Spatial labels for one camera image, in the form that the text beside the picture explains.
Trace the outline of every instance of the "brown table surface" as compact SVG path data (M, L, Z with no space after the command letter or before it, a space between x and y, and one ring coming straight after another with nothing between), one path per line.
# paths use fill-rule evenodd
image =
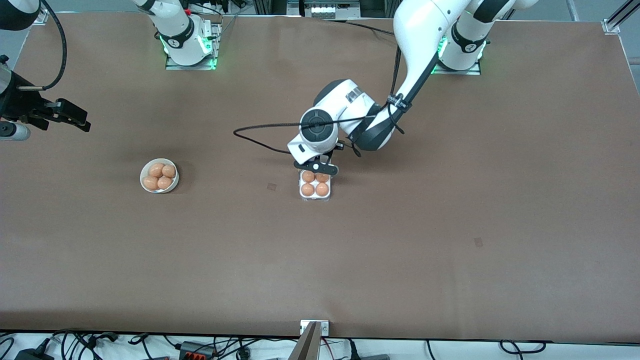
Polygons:
M640 106L599 23L499 22L483 75L433 76L406 135L336 155L324 203L232 130L297 121L334 79L383 101L392 38L239 18L218 70L180 72L145 15L60 18L67 72L46 96L93 127L0 143L0 328L295 335L320 318L332 336L638 340ZM48 83L59 59L49 22L17 71ZM162 157L180 184L147 193Z

